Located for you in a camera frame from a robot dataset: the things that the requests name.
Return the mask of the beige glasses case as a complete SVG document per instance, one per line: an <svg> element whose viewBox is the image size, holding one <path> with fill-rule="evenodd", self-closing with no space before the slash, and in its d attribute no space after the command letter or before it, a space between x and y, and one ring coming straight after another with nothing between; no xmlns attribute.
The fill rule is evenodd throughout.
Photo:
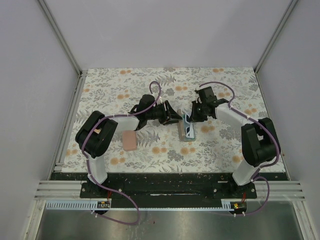
<svg viewBox="0 0 320 240"><path fill-rule="evenodd" d="M181 142L194 142L196 140L195 129L194 129L194 134L195 134L195 138L194 139L186 138L186 134L185 134L184 115L187 114L187 113L182 111L181 109L178 109L177 113L182 117L182 119L177 123L179 140Z"/></svg>

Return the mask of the white frame sunglasses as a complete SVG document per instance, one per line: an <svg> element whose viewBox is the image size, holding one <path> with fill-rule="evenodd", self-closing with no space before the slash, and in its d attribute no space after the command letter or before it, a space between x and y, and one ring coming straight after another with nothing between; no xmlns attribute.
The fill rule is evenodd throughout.
<svg viewBox="0 0 320 240"><path fill-rule="evenodd" d="M195 138L195 131L193 123L190 122L190 118L188 114L184 114L183 117L183 123L184 123L184 131L185 131L185 137L187 139L194 139Z"/></svg>

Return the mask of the pink glasses case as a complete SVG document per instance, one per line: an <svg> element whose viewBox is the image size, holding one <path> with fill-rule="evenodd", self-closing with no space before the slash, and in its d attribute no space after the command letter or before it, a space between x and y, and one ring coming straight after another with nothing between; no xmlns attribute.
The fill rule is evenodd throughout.
<svg viewBox="0 0 320 240"><path fill-rule="evenodd" d="M137 149L137 136L133 130L122 132L122 146L126 152L135 151Z"/></svg>

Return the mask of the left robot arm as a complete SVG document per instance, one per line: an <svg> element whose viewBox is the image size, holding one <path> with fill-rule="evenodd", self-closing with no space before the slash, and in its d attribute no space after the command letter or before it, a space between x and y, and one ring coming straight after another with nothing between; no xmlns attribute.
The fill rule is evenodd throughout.
<svg viewBox="0 0 320 240"><path fill-rule="evenodd" d="M93 184L91 192L98 198L107 195L109 186L104 154L109 148L115 133L139 131L149 120L157 120L162 125L176 124L182 117L166 100L157 103L154 96L145 94L128 114L106 116L93 111L75 136L88 163L88 178Z"/></svg>

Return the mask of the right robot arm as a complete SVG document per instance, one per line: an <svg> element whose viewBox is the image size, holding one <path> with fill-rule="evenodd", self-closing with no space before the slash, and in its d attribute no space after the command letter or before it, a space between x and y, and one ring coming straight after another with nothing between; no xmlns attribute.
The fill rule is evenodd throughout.
<svg viewBox="0 0 320 240"><path fill-rule="evenodd" d="M245 185L253 181L260 169L276 164L280 158L278 137L270 118L255 120L235 109L225 100L211 102L192 102L190 121L200 123L208 117L220 120L238 130L241 135L241 147L244 160L233 172L233 182L228 184L228 194L239 198L246 191Z"/></svg>

